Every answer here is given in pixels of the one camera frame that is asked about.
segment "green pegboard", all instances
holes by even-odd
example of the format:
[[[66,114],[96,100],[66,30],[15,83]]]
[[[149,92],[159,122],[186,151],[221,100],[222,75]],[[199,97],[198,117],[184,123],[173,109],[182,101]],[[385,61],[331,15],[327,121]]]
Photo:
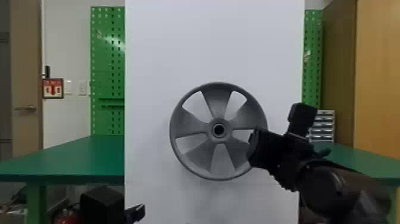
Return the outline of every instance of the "green pegboard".
[[[124,7],[90,8],[90,91],[93,135],[124,134]]]
[[[321,108],[322,10],[305,10],[302,102]]]

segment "green tabletop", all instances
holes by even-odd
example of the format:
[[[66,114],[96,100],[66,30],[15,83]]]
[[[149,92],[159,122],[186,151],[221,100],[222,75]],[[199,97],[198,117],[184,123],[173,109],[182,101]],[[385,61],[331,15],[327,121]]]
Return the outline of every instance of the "green tabletop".
[[[124,137],[89,136],[0,163],[1,182],[124,184]]]
[[[400,160],[375,153],[333,143],[315,143],[317,151],[330,148],[326,159],[357,170],[365,175],[380,179],[391,185],[400,186]]]

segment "hub hole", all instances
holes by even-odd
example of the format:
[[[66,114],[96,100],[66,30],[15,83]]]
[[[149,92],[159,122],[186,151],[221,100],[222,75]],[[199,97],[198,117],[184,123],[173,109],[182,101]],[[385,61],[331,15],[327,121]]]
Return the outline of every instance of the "hub hole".
[[[223,125],[221,125],[221,124],[216,124],[214,126],[214,130],[213,131],[214,131],[214,135],[216,137],[221,137],[221,136],[225,135],[225,127]]]

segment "white board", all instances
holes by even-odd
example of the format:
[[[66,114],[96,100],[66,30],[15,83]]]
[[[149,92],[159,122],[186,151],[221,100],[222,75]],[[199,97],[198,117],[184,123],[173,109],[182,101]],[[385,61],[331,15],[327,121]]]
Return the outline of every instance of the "white board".
[[[146,204],[142,223],[297,223],[298,195],[268,172],[201,179],[168,130],[185,93],[222,81],[250,92],[283,133],[301,100],[303,19],[303,1],[126,1],[126,207]]]

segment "wheel rim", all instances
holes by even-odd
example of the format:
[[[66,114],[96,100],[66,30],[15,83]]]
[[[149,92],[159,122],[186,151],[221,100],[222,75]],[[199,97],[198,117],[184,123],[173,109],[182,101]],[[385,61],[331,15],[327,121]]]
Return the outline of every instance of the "wheel rim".
[[[210,110],[210,122],[199,120],[183,108],[183,104],[193,94],[201,92]],[[226,110],[232,92],[246,98],[232,119],[226,119]],[[254,130],[256,127],[267,128],[267,120],[262,107],[246,90],[229,83],[207,83],[188,92],[176,105],[170,122],[170,141],[179,162],[193,174],[214,181],[227,181],[240,177],[251,170],[246,153],[249,144],[233,136],[236,130]],[[185,153],[177,145],[177,139],[205,134],[206,140]],[[211,169],[218,144],[225,146],[227,155],[234,168],[233,172],[220,174]]]

